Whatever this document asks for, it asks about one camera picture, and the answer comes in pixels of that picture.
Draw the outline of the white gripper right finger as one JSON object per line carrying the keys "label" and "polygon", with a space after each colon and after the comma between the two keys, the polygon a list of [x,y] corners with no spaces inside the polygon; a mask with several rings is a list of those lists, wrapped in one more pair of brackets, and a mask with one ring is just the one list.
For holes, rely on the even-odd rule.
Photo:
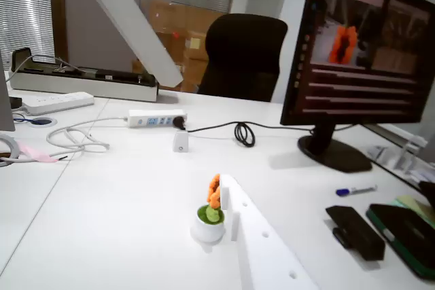
{"label": "white gripper right finger", "polygon": [[220,192],[230,219],[228,234],[237,244],[243,289],[318,288],[236,179],[221,175]]}

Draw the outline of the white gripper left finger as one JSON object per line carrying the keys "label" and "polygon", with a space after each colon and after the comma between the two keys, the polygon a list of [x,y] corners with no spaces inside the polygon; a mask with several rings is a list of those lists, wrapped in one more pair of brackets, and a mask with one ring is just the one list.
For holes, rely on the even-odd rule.
{"label": "white gripper left finger", "polygon": [[146,71],[162,86],[183,81],[180,70],[160,42],[135,0],[97,0]]}

